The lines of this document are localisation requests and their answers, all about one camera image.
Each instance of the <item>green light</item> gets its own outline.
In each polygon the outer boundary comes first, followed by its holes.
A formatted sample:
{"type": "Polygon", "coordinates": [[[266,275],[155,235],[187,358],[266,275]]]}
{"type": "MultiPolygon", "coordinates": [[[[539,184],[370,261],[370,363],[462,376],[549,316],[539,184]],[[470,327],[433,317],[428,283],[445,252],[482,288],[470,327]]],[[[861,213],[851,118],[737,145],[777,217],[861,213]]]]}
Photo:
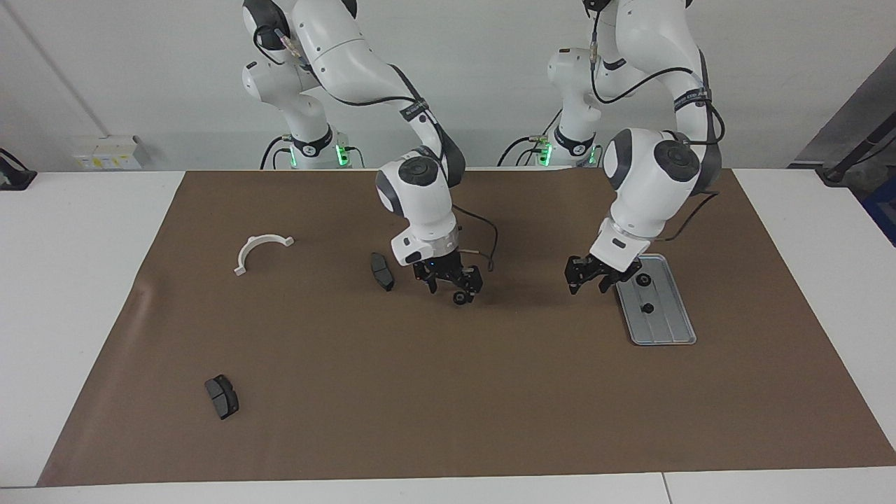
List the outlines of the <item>green light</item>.
{"type": "Polygon", "coordinates": [[[538,164],[541,166],[550,166],[551,164],[551,154],[554,152],[554,145],[548,143],[541,150],[541,154],[538,157],[538,164]]]}
{"type": "Polygon", "coordinates": [[[336,145],[336,155],[339,157],[339,165],[345,166],[349,164],[349,154],[345,152],[345,147],[336,145]]]}

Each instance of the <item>white table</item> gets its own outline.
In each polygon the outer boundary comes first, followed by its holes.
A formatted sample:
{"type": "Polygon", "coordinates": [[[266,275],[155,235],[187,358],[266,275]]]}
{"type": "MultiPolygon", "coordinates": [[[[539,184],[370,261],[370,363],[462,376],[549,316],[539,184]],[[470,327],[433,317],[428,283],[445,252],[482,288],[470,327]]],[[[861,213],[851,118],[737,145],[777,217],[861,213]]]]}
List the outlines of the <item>white table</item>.
{"type": "MultiPolygon", "coordinates": [[[[0,193],[0,503],[896,502],[896,467],[28,488],[56,443],[182,177],[41,174],[24,193],[0,193]]],[[[896,444],[896,249],[849,191],[824,187],[813,172],[750,169],[738,170],[737,178],[896,444]]]]}

